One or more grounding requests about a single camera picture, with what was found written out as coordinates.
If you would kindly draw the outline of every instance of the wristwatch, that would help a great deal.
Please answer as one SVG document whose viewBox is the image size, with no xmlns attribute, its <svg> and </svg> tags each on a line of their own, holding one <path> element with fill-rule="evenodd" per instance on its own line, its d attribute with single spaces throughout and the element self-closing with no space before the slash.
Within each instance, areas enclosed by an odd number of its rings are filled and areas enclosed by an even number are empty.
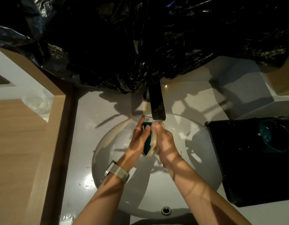
<svg viewBox="0 0 289 225">
<path fill-rule="evenodd" d="M 109 174 L 109 173 L 113 173 L 115 175 L 117 175 L 118 177 L 120 177 L 123 181 L 124 184 L 127 183 L 130 174 L 129 172 L 125 171 L 123 168 L 121 168 L 120 166 L 118 166 L 116 164 L 116 161 L 113 160 L 110 165 L 108 166 L 107 170 L 105 171 L 105 177 Z"/>
</svg>

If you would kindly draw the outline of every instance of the person's left arm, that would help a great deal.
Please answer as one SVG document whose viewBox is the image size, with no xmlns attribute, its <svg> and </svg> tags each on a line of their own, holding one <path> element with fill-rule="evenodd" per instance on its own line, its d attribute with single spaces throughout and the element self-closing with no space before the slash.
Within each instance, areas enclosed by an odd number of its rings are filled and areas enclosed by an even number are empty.
<svg viewBox="0 0 289 225">
<path fill-rule="evenodd" d="M 117 161 L 117 165 L 129 172 L 143 152 L 144 143 L 150 135 L 150 126 L 142 131 L 144 116 L 137 124 L 127 151 Z M 94 196 L 81 211 L 74 225 L 109 225 L 118 207 L 124 190 L 123 180 L 109 173 Z"/>
</svg>

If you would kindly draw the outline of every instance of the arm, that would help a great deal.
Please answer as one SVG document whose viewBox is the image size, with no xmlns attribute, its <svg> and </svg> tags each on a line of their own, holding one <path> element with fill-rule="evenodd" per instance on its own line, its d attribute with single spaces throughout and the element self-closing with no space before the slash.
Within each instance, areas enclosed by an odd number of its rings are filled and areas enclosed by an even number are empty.
<svg viewBox="0 0 289 225">
<path fill-rule="evenodd" d="M 251 225 L 228 201 L 215 192 L 178 153 L 171 132 L 158 123 L 159 158 L 168 170 L 199 225 Z"/>
<path fill-rule="evenodd" d="M 117 165 L 130 171 L 139 159 L 144 143 L 150 134 L 150 126 L 142 132 L 144 116 L 137 124 L 127 151 L 118 160 Z M 74 225 L 108 225 L 118 207 L 124 190 L 124 182 L 117 175 L 110 173 L 102 182 L 94 196 L 81 211 Z"/>
</svg>

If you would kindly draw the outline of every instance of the oval sink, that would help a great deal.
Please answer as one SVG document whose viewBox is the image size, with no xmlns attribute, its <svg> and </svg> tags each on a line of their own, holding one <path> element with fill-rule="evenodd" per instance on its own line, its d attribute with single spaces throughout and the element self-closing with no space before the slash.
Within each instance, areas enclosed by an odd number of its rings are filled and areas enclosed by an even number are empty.
<svg viewBox="0 0 289 225">
<path fill-rule="evenodd" d="M 92 166 L 97 188 L 104 180 L 104 173 L 110 162 L 118 160 L 126 151 L 140 117 L 118 124 L 98 144 Z M 172 114 L 166 114 L 164 124 L 166 129 L 173 133 L 176 147 L 185 161 L 217 190 L 222 176 L 207 129 L 189 119 Z M 161 212 L 164 207 L 170 208 L 169 215 Z M 130 215 L 152 219 L 175 217 L 190 212 L 157 155 L 141 155 L 139 162 L 130 171 L 119 209 Z"/>
</svg>

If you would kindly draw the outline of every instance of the hand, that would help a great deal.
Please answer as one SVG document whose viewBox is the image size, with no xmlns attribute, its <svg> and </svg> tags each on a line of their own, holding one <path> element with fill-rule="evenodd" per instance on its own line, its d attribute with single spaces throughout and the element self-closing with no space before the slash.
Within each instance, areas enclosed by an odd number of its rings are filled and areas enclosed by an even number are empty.
<svg viewBox="0 0 289 225">
<path fill-rule="evenodd" d="M 171 132 L 165 130 L 159 122 L 154 122 L 152 128 L 155 128 L 157 133 L 160 161 L 166 167 L 173 160 L 180 158 L 181 156 L 173 141 L 173 134 Z"/>
<path fill-rule="evenodd" d="M 117 162 L 117 165 L 127 172 L 129 172 L 137 163 L 141 153 L 143 152 L 144 143 L 151 133 L 151 127 L 149 125 L 146 126 L 144 131 L 142 131 L 143 122 L 144 115 L 141 117 L 140 121 L 134 129 L 133 136 L 127 151 L 125 151 L 124 155 L 122 155 L 122 157 Z"/>
</svg>

